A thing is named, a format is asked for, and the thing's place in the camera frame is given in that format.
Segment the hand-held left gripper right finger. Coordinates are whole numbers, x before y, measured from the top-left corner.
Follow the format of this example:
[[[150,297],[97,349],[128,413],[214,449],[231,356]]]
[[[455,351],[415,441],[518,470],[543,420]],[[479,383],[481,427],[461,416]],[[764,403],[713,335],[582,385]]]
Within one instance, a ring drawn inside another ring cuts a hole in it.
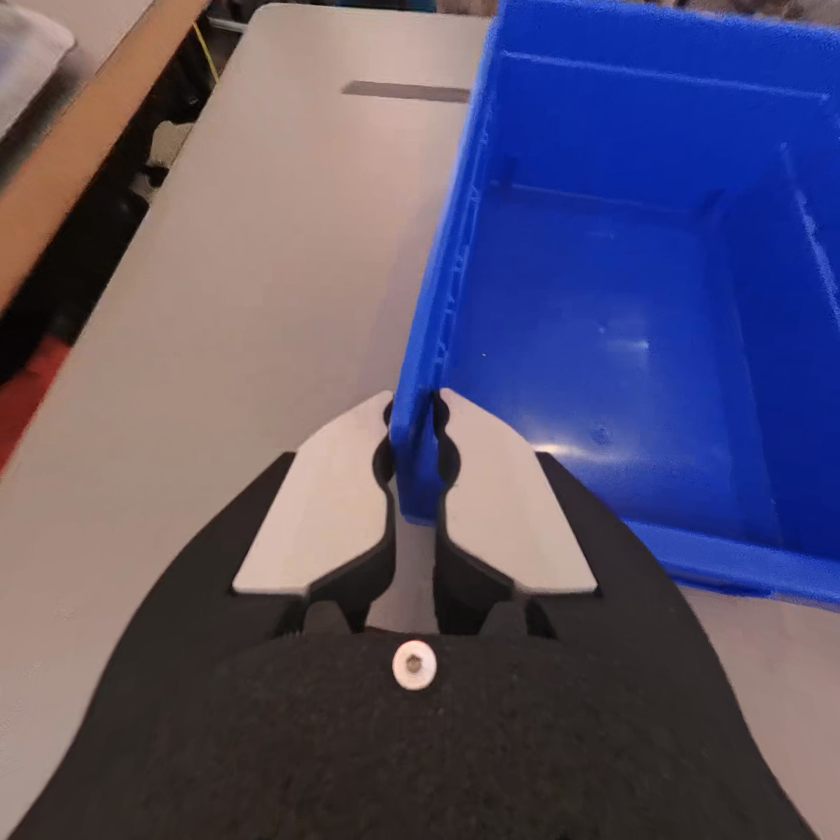
[[[538,454],[456,391],[434,397],[437,503],[434,609],[446,635],[479,634],[499,604],[591,596],[598,583]]]

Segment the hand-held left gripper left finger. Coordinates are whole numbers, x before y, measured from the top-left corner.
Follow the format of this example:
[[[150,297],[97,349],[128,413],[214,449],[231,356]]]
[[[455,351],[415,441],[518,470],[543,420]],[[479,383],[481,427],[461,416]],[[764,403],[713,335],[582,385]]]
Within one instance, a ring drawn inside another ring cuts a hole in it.
[[[396,572],[392,401],[373,394],[291,454],[233,593],[284,597],[304,613],[332,603],[352,633],[364,632]]]

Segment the blue plastic bin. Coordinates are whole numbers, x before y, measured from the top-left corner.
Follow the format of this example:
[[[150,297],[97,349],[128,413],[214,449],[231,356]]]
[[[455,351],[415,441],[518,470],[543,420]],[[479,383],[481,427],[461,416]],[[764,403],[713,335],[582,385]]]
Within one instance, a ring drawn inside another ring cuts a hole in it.
[[[683,585],[838,606],[838,30],[506,2],[391,418],[403,516],[449,387]]]

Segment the white red printed garment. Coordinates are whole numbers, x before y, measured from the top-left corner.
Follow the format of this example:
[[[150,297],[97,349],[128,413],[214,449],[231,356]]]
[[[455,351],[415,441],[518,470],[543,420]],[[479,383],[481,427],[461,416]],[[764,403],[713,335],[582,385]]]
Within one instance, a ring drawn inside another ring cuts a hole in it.
[[[67,359],[70,346],[53,336],[44,337],[23,369],[1,388],[1,471]]]

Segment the grey side table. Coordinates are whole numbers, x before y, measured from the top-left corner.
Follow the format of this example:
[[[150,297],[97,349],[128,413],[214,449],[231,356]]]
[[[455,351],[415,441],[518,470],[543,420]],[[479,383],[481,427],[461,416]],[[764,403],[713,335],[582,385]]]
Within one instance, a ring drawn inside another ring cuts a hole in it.
[[[31,2],[77,38],[63,87],[2,167],[1,306],[6,310],[109,156],[207,1]]]

